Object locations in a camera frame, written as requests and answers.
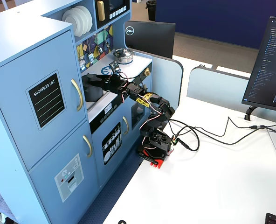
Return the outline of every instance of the oven window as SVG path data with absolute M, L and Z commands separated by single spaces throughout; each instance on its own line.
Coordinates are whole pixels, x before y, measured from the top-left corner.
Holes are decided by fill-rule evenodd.
M 110 2 L 110 11 L 119 9 L 121 6 L 125 5 L 125 0 L 109 0 Z
M 143 118 L 144 116 L 144 106 L 142 106 L 140 103 L 134 104 L 132 106 L 132 130 L 138 124 L 138 122 Z

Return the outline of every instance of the colorful tile backsplash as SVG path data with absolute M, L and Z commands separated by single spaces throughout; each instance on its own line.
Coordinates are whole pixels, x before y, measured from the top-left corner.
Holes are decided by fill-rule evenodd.
M 98 51 L 98 47 L 103 49 L 103 53 L 100 54 Z M 85 71 L 87 68 L 94 65 L 97 61 L 101 60 L 105 55 L 111 52 L 113 49 L 113 30 L 112 25 L 106 27 L 103 31 L 91 36 L 87 40 L 83 41 L 81 44 L 77 46 L 78 52 L 78 60 L 85 60 L 85 69 L 81 70 L 81 72 Z M 92 53 L 95 60 L 93 63 L 90 63 L 88 55 Z

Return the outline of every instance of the white plate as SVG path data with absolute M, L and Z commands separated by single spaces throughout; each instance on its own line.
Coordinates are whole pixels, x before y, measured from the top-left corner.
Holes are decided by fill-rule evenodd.
M 62 21 L 73 24 L 73 30 L 75 36 L 82 36 L 84 30 L 84 24 L 80 14 L 75 10 L 68 10 L 62 16 Z
M 82 34 L 85 34 L 87 32 L 87 28 L 88 28 L 88 19 L 87 19 L 87 16 L 85 15 L 85 13 L 79 9 L 79 8 L 71 8 L 71 10 L 74 10 L 74 11 L 77 11 L 80 16 L 81 16 L 81 19 L 82 19 L 82 22 L 83 22 L 83 33 Z
M 109 151 L 106 153 L 106 155 L 104 157 L 104 162 L 107 162 L 110 159 L 110 157 L 111 157 L 111 152 Z
M 91 30 L 91 27 L 92 27 L 92 17 L 91 17 L 91 14 L 90 14 L 89 10 L 87 8 L 85 8 L 84 6 L 76 6 L 75 8 L 79 8 L 85 13 L 86 18 L 88 20 L 87 32 L 89 32 Z

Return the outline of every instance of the robotic arm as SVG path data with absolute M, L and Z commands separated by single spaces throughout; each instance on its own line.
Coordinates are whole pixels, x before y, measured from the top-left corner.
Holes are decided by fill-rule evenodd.
M 83 77 L 83 80 L 92 86 L 121 95 L 123 99 L 130 97 L 154 112 L 140 127 L 140 133 L 144 136 L 144 139 L 138 151 L 140 157 L 160 168 L 171 151 L 173 140 L 173 136 L 169 138 L 162 131 L 162 123 L 168 121 L 175 110 L 170 107 L 170 103 L 166 99 L 156 93 L 148 92 L 134 82 L 121 79 L 117 62 L 111 63 L 110 66 L 113 71 L 112 75 L 88 74 Z

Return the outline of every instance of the keyboard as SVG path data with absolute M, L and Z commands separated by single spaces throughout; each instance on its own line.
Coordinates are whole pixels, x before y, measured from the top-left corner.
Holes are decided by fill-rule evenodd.
M 265 224 L 276 224 L 276 216 L 267 213 L 265 217 Z

